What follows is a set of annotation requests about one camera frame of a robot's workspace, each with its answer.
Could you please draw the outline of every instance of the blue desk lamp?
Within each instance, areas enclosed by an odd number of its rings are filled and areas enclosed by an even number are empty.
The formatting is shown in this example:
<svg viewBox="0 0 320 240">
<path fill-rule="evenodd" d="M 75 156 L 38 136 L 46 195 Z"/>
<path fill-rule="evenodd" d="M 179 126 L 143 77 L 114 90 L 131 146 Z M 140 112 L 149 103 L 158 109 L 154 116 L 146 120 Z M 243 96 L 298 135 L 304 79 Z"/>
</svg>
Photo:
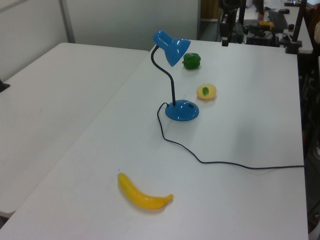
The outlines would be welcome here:
<svg viewBox="0 0 320 240">
<path fill-rule="evenodd" d="M 153 36 L 153 41 L 156 44 L 152 53 L 152 63 L 162 72 L 168 75 L 171 80 L 172 102 L 166 107 L 165 114 L 176 121 L 189 121 L 195 119 L 199 115 L 199 108 L 196 104 L 188 100 L 177 100 L 175 96 L 175 83 L 173 77 L 162 67 L 156 64 L 154 55 L 158 48 L 162 48 L 165 52 L 166 60 L 171 67 L 184 56 L 190 46 L 190 41 L 181 38 L 172 38 L 163 30 L 157 31 Z"/>
</svg>

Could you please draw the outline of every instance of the lamp base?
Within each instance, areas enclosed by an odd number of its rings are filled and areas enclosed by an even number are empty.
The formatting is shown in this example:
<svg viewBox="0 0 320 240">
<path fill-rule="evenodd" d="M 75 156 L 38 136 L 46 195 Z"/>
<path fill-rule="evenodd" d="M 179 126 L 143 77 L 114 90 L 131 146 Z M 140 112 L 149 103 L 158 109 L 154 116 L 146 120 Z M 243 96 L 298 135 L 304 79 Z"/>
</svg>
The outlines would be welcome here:
<svg viewBox="0 0 320 240">
<path fill-rule="evenodd" d="M 168 118 L 176 121 L 189 121 L 199 115 L 199 108 L 196 104 L 188 100 L 177 100 L 175 106 L 171 102 L 165 109 Z"/>
</svg>

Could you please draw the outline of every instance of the banana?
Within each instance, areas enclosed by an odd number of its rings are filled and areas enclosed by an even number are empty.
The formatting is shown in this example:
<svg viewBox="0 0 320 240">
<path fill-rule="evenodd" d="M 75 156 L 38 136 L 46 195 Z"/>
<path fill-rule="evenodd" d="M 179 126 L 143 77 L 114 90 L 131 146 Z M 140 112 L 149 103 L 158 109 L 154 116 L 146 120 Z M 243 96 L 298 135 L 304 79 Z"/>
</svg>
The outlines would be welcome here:
<svg viewBox="0 0 320 240">
<path fill-rule="evenodd" d="M 159 209 L 166 205 L 174 196 L 149 196 L 139 191 L 124 173 L 118 174 L 118 183 L 123 193 L 136 205 L 145 209 Z"/>
</svg>

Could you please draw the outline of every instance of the lamp neck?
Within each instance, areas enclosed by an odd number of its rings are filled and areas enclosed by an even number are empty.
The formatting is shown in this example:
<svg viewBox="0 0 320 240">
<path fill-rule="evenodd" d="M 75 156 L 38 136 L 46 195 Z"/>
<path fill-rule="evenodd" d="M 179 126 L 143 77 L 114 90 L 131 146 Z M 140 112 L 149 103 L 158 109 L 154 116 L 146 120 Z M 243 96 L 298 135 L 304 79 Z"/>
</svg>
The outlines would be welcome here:
<svg viewBox="0 0 320 240">
<path fill-rule="evenodd" d="M 154 55 L 155 55 L 155 52 L 158 50 L 159 46 L 156 45 L 151 53 L 151 61 L 153 63 L 153 65 L 155 65 L 160 71 L 164 72 L 165 74 L 168 75 L 168 77 L 170 78 L 171 80 L 171 92 L 172 92 L 172 104 L 173 106 L 176 105 L 176 96 L 175 96 L 175 82 L 174 82 L 174 79 L 173 77 L 170 75 L 170 73 L 168 73 L 166 70 L 164 70 L 162 67 L 160 67 L 156 62 L 155 62 L 155 59 L 154 59 Z"/>
</svg>

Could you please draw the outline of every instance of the toy pepper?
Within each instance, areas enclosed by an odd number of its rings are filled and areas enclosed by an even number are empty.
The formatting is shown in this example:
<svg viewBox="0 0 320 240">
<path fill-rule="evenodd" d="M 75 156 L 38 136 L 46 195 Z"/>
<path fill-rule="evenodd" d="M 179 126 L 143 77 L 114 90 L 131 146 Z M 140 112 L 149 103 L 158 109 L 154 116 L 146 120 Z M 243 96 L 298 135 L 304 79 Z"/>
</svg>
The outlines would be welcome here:
<svg viewBox="0 0 320 240">
<path fill-rule="evenodd" d="M 200 66 L 201 57 L 197 53 L 186 53 L 183 56 L 183 65 L 186 69 L 196 69 Z"/>
</svg>

